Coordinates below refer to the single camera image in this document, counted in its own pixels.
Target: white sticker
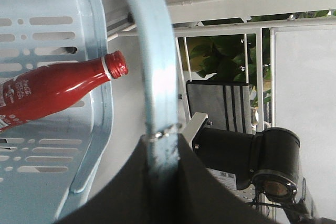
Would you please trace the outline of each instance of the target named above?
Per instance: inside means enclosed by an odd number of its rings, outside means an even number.
[[[4,99],[4,84],[0,84],[0,108],[6,106],[5,99]]]
[[[0,129],[4,128],[4,127],[7,127],[8,124],[5,123],[2,119],[0,119]]]
[[[222,172],[221,170],[209,169],[208,171],[227,189],[237,190],[236,175],[233,173]]]

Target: barcode label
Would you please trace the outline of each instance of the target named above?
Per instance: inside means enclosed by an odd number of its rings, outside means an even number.
[[[237,190],[236,175],[208,168],[208,171],[227,189]]]

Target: black fabric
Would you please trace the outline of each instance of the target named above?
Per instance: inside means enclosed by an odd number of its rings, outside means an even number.
[[[172,192],[177,194],[177,201],[171,208],[176,212],[169,223],[274,223],[225,189],[182,137],[178,148],[181,159],[176,177],[177,190]],[[146,148],[140,141],[124,167],[100,193],[57,223],[154,223],[150,219],[146,181]]]

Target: bottle cap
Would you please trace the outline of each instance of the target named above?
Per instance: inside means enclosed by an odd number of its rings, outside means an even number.
[[[105,55],[105,62],[114,79],[128,74],[125,57],[121,51]]]

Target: bottle neck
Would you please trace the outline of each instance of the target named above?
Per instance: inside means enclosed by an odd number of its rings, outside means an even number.
[[[103,65],[103,69],[104,69],[104,73],[106,75],[107,78],[109,78],[109,80],[112,80],[113,79],[113,76],[111,75],[107,65],[106,65],[106,60],[105,60],[105,56],[101,57],[100,58],[101,60],[101,63]]]

